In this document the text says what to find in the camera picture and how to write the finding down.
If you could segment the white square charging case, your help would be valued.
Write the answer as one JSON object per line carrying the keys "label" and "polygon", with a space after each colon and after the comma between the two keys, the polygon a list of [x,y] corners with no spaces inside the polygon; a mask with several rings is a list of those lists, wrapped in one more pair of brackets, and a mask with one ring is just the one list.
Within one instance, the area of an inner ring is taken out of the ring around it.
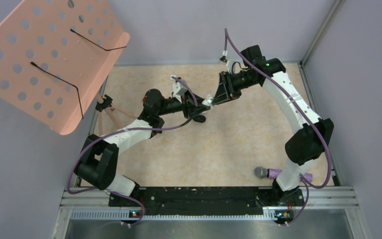
{"label": "white square charging case", "polygon": [[206,99],[202,101],[202,104],[207,107],[213,107],[213,99],[214,97],[212,95],[207,95]]}

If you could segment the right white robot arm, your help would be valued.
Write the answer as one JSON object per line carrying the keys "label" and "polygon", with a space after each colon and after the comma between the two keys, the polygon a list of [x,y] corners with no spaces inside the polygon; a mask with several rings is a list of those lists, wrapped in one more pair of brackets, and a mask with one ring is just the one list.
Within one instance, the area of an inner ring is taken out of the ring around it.
{"label": "right white robot arm", "polygon": [[285,115],[293,132],[285,143],[288,157],[285,168],[274,179],[272,200],[278,205],[285,205],[292,198],[300,182],[308,182],[303,175],[309,165],[322,154],[327,160],[325,181],[317,188],[325,187],[331,178],[331,153],[329,143],[334,123],[331,119],[323,119],[304,100],[295,88],[283,63],[277,59],[266,59],[258,45],[244,49],[238,53],[245,68],[236,73],[234,63],[228,58],[227,46],[224,46],[220,61],[226,64],[227,70],[219,73],[218,88],[214,96],[192,106],[192,118],[199,118],[205,111],[216,105],[238,99],[242,90],[260,85],[275,100]]}

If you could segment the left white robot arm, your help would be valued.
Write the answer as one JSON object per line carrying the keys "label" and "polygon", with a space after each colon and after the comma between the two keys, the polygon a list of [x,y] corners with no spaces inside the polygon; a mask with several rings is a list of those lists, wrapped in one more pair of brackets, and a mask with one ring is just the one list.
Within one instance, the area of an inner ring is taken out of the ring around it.
{"label": "left white robot arm", "polygon": [[139,185],[117,172],[118,157],[132,146],[162,132],[162,115],[183,112],[188,121],[204,122],[200,113],[211,108],[213,96],[206,99],[192,95],[187,89],[173,97],[164,98],[157,89],[150,89],[143,98],[143,111],[130,125],[99,137],[90,135],[73,173],[99,190],[120,194],[128,206],[139,201]]}

